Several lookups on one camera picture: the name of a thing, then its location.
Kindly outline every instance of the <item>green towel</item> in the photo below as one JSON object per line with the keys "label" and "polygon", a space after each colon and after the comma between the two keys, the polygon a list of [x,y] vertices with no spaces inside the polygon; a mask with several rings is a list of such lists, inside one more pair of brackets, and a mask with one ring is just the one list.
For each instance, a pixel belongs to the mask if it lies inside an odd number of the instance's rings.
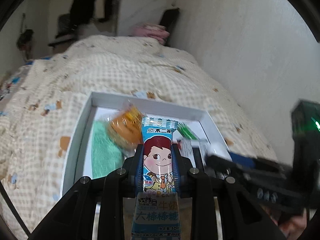
{"label": "green towel", "polygon": [[91,160],[93,179],[107,176],[123,164],[121,150],[110,140],[101,121],[93,123]]}

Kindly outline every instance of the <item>checkered bedspread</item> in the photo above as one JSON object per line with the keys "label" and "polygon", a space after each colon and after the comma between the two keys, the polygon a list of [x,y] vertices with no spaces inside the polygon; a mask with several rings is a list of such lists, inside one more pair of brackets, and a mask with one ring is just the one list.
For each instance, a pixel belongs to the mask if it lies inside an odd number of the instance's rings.
{"label": "checkered bedspread", "polygon": [[[231,151],[276,159],[229,93],[187,52],[152,38],[91,36],[65,54],[36,60],[0,116],[0,178],[32,231],[59,200],[66,146],[91,90],[132,94],[209,111]],[[0,212],[26,235],[7,205]]]}

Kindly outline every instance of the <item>blue candy wrapper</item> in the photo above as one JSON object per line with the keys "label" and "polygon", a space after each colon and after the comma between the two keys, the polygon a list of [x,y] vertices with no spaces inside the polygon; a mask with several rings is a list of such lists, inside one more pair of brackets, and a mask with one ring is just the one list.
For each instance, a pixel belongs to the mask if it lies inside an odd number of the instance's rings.
{"label": "blue candy wrapper", "polygon": [[178,122],[143,117],[142,191],[137,195],[132,239],[180,239],[178,197],[172,174],[172,134]]}

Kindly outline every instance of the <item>green led light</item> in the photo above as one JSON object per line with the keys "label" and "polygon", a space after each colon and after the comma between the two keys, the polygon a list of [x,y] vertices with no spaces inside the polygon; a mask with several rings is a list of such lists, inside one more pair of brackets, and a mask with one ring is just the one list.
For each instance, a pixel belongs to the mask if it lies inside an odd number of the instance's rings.
{"label": "green led light", "polygon": [[320,132],[320,124],[319,124],[319,122],[316,121],[313,117],[311,117],[311,119],[315,122],[315,124],[316,124],[316,126],[317,126],[317,128],[318,128],[318,130]]}

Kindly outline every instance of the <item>human hand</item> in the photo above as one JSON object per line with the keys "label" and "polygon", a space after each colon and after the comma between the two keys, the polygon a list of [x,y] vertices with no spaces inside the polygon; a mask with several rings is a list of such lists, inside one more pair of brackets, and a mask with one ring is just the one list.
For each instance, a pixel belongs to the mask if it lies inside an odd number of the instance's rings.
{"label": "human hand", "polygon": [[279,229],[284,233],[288,240],[297,240],[307,227],[307,212],[304,211],[302,216],[292,217],[287,222],[281,224]]}

